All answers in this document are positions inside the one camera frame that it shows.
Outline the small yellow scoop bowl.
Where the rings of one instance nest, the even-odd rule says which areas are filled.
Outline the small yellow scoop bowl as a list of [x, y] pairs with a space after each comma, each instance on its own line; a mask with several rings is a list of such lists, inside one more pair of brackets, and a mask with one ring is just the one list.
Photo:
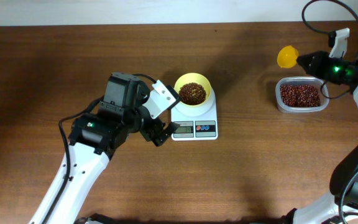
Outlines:
[[279, 51], [277, 56], [277, 64], [280, 68], [292, 68], [297, 64], [299, 56], [298, 50], [288, 45]]

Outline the yellow plastic bowl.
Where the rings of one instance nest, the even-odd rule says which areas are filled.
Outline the yellow plastic bowl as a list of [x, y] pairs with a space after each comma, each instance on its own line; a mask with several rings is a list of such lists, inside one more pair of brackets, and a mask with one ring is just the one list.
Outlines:
[[209, 100], [210, 96], [212, 95], [212, 87], [209, 80], [204, 75], [199, 73], [186, 73], [176, 81], [174, 90], [179, 94], [180, 88], [187, 83], [197, 83], [202, 85], [206, 91], [206, 100], [199, 105], [186, 105], [181, 101], [182, 104], [184, 104], [185, 106], [195, 107], [201, 106]]

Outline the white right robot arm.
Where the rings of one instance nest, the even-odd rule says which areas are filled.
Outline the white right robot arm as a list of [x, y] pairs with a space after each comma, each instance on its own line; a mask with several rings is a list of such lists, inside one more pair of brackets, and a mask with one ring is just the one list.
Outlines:
[[[348, 28], [329, 32], [330, 52], [317, 51], [299, 55], [292, 46], [284, 47], [278, 54], [277, 63], [282, 68], [299, 65], [305, 77], [289, 77], [280, 80], [275, 88], [277, 106], [286, 113], [321, 111], [325, 105], [290, 106], [284, 102], [281, 92], [286, 86], [315, 84], [325, 101], [331, 100], [326, 84], [347, 85], [358, 109], [358, 56], [351, 62], [343, 56], [347, 51]], [[336, 166], [329, 183], [329, 191], [311, 205], [294, 208], [284, 216], [284, 223], [347, 223], [358, 218], [358, 145]]]

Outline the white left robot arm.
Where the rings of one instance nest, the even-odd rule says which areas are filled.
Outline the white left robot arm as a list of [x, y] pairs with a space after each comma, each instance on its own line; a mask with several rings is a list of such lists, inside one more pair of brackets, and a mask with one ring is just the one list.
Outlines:
[[65, 154], [31, 223], [74, 223], [93, 184], [130, 134], [140, 133], [159, 147], [179, 128], [159, 118], [180, 102], [179, 94], [160, 80], [148, 87], [143, 77], [113, 72], [105, 94], [69, 117], [69, 135], [64, 120], [58, 122]]

